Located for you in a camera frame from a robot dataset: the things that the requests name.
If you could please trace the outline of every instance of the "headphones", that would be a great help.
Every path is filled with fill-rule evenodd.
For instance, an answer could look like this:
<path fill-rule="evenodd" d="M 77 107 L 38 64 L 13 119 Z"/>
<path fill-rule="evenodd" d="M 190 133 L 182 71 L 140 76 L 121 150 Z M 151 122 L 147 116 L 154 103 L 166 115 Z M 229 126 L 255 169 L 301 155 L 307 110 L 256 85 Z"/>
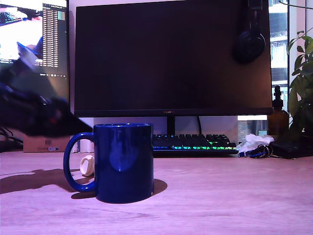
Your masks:
<path fill-rule="evenodd" d="M 260 23 L 262 0 L 248 0 L 248 9 L 250 29 L 239 35 L 233 50 L 234 58 L 241 64 L 254 61 L 262 54 L 266 45 Z"/>

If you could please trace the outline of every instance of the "monitor screen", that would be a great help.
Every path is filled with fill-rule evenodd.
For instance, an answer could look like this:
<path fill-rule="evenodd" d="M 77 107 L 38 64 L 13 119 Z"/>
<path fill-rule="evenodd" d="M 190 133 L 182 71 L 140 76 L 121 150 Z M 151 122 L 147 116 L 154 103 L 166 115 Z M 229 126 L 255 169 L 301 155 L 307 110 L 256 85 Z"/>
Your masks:
<path fill-rule="evenodd" d="M 233 56 L 239 35 L 249 29 L 247 2 L 177 0 L 77 7 L 74 113 L 271 113 L 267 0 L 258 11 L 263 53 L 246 64 Z"/>
<path fill-rule="evenodd" d="M 35 69 L 17 77 L 13 87 L 69 101 L 67 16 L 66 0 L 0 0 L 0 70 L 23 47 L 37 56 Z"/>

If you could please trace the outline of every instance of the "keyboard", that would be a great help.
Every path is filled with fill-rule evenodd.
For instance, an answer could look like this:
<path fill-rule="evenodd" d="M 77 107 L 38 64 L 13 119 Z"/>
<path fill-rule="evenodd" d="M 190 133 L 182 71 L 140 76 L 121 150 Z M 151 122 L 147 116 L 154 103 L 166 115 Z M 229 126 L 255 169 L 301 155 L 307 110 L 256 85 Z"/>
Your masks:
<path fill-rule="evenodd" d="M 11 24 L 14 22 L 19 22 L 22 19 L 20 17 L 16 17 L 9 12 L 0 12 L 0 26 L 5 24 Z"/>
<path fill-rule="evenodd" d="M 237 154 L 236 144 L 226 135 L 153 135 L 154 154 Z"/>

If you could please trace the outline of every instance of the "tissue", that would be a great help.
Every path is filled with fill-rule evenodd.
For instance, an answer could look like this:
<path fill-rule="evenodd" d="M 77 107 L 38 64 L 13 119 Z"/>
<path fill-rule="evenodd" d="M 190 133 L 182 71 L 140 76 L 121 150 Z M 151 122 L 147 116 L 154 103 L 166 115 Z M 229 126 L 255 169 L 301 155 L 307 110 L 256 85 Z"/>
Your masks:
<path fill-rule="evenodd" d="M 254 134 L 246 135 L 246 142 L 237 146 L 239 153 L 256 149 L 259 145 L 269 145 L 274 141 L 272 136 L 256 136 Z"/>

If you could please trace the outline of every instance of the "ceramic mug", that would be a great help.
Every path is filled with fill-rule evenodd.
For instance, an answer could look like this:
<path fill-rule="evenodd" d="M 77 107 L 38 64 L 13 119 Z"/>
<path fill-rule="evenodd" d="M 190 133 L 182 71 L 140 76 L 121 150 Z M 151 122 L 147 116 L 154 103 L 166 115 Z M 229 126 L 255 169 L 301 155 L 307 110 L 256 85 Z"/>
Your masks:
<path fill-rule="evenodd" d="M 144 200 L 153 193 L 154 168 L 151 124 L 124 123 L 95 125 L 92 133 L 71 138 L 64 152 L 63 169 L 69 185 L 78 192 L 95 191 L 96 198 L 108 203 Z M 94 181 L 75 182 L 69 156 L 81 139 L 94 143 Z"/>

